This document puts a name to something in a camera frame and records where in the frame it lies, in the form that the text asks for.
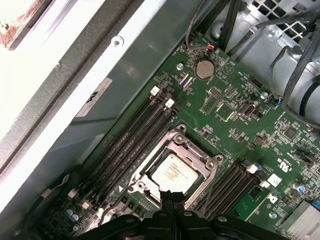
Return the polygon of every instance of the chip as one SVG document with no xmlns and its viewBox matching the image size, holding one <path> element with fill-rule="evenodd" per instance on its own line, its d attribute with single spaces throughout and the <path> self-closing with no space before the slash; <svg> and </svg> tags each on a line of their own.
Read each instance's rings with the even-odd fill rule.
<svg viewBox="0 0 320 240">
<path fill-rule="evenodd" d="M 194 184 L 198 174 L 175 154 L 169 154 L 152 175 L 161 191 L 183 192 Z"/>
<path fill-rule="evenodd" d="M 290 126 L 285 132 L 283 133 L 288 139 L 292 140 L 297 135 L 297 130 L 295 130 L 292 126 Z"/>
<path fill-rule="evenodd" d="M 255 140 L 253 141 L 253 143 L 254 143 L 255 145 L 261 145 L 261 144 L 264 143 L 264 141 L 265 141 L 265 140 L 264 140 L 262 137 L 257 136 L 257 137 L 255 138 Z"/>
<path fill-rule="evenodd" d="M 260 190 L 260 188 L 258 188 L 258 187 L 254 187 L 251 191 L 250 191 L 250 196 L 252 197 L 252 198 L 256 198 L 256 196 L 258 196 L 258 194 L 261 192 L 261 190 Z"/>
<path fill-rule="evenodd" d="M 227 104 L 222 103 L 215 113 L 224 121 L 228 122 L 228 120 L 231 118 L 232 114 L 234 113 L 234 110 L 229 107 Z"/>
</svg>

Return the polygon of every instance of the ventilation grille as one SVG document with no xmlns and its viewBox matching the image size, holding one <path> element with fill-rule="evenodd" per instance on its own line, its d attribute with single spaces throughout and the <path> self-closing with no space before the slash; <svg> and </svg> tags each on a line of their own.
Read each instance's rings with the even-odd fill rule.
<svg viewBox="0 0 320 240">
<path fill-rule="evenodd" d="M 266 0 L 264 2 L 253 1 L 252 4 L 260 13 L 265 15 L 268 19 L 273 20 L 282 18 L 287 14 L 287 12 L 279 6 L 281 1 L 282 0 Z M 297 3 L 292 9 L 298 14 L 305 11 L 306 7 Z M 277 26 L 296 43 L 298 43 L 307 34 L 306 26 L 299 21 L 279 24 Z"/>
</svg>

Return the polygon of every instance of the screw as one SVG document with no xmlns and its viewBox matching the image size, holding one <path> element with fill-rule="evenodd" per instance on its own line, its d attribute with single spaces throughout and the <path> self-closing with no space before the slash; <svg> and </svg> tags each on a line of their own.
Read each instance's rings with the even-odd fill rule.
<svg viewBox="0 0 320 240">
<path fill-rule="evenodd" d="M 183 69 L 184 69 L 183 63 L 178 63 L 178 64 L 176 65 L 176 69 L 179 70 L 179 71 L 183 70 Z"/>
<path fill-rule="evenodd" d="M 175 140 L 176 140 L 178 143 L 181 143 L 182 140 L 183 140 L 183 137 L 179 135 L 179 136 L 177 136 L 177 137 L 175 138 Z"/>
<path fill-rule="evenodd" d="M 186 217 L 190 217 L 190 216 L 192 216 L 192 212 L 190 212 L 190 211 L 185 211 L 185 212 L 183 213 L 183 215 L 185 215 Z"/>
<path fill-rule="evenodd" d="M 276 219 L 278 217 L 278 215 L 275 212 L 272 211 L 272 212 L 269 213 L 269 217 L 271 219 Z"/>
<path fill-rule="evenodd" d="M 208 169 L 212 169 L 212 168 L 214 167 L 214 163 L 213 163 L 212 161 L 208 161 L 208 162 L 206 163 L 206 167 L 207 167 Z"/>
<path fill-rule="evenodd" d="M 114 36 L 111 39 L 111 43 L 113 43 L 114 47 L 121 47 L 124 45 L 124 39 L 121 36 Z"/>
<path fill-rule="evenodd" d="M 138 183 L 138 188 L 143 189 L 145 186 L 145 184 L 143 182 L 139 182 Z"/>
<path fill-rule="evenodd" d="M 220 222 L 226 222 L 226 221 L 228 221 L 228 219 L 227 219 L 226 217 L 224 217 L 224 216 L 219 216 L 219 217 L 218 217 L 218 220 L 219 220 Z"/>
<path fill-rule="evenodd" d="M 273 37 L 274 35 L 276 35 L 275 30 L 269 31 L 269 33 L 268 33 L 268 37 L 269 37 L 269 38 Z"/>
<path fill-rule="evenodd" d="M 260 93 L 260 98 L 261 98 L 262 100 L 267 99 L 268 96 L 269 96 L 269 94 L 268 94 L 266 91 L 263 91 L 263 92 Z"/>
</svg>

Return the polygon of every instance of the capacitor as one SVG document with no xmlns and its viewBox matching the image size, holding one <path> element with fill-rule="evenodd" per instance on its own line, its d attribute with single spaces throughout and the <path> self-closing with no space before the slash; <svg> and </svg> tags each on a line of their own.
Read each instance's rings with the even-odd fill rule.
<svg viewBox="0 0 320 240">
<path fill-rule="evenodd" d="M 269 94 L 268 94 L 266 91 L 263 91 L 263 92 L 260 93 L 260 98 L 261 98 L 262 100 L 267 99 L 268 96 L 269 96 Z"/>
<path fill-rule="evenodd" d="M 78 214 L 73 214 L 71 217 L 72 217 L 73 220 L 75 220 L 75 221 L 78 221 L 78 220 L 79 220 Z"/>
<path fill-rule="evenodd" d="M 72 216 L 72 214 L 74 214 L 74 211 L 72 211 L 71 209 L 67 209 L 65 213 L 68 214 L 69 216 Z"/>
<path fill-rule="evenodd" d="M 301 194 L 305 193 L 306 191 L 306 187 L 301 185 L 300 183 L 294 183 L 292 187 L 293 189 L 297 190 Z"/>
<path fill-rule="evenodd" d="M 184 69 L 184 64 L 183 63 L 178 63 L 177 65 L 176 65 L 176 69 L 177 70 L 179 70 L 179 71 L 182 71 L 183 69 Z"/>
<path fill-rule="evenodd" d="M 274 211 L 269 213 L 269 218 L 276 219 L 277 217 L 278 217 L 278 215 Z"/>
<path fill-rule="evenodd" d="M 75 226 L 73 226 L 72 230 L 73 230 L 74 232 L 77 232 L 77 231 L 79 231 L 79 227 L 78 227 L 77 225 L 75 225 Z"/>
<path fill-rule="evenodd" d="M 72 218 L 73 218 L 75 221 L 78 221 L 79 218 L 81 218 L 81 216 L 82 216 L 81 212 L 76 211 L 76 212 L 72 215 Z"/>
</svg>

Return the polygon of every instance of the integrated circuit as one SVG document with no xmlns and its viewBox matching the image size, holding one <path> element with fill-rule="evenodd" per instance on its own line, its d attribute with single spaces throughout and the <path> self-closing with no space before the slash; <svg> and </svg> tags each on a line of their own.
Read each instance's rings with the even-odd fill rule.
<svg viewBox="0 0 320 240">
<path fill-rule="evenodd" d="M 283 135 L 285 135 L 289 140 L 294 139 L 297 135 L 298 131 L 290 126 L 287 130 L 284 131 Z"/>
</svg>

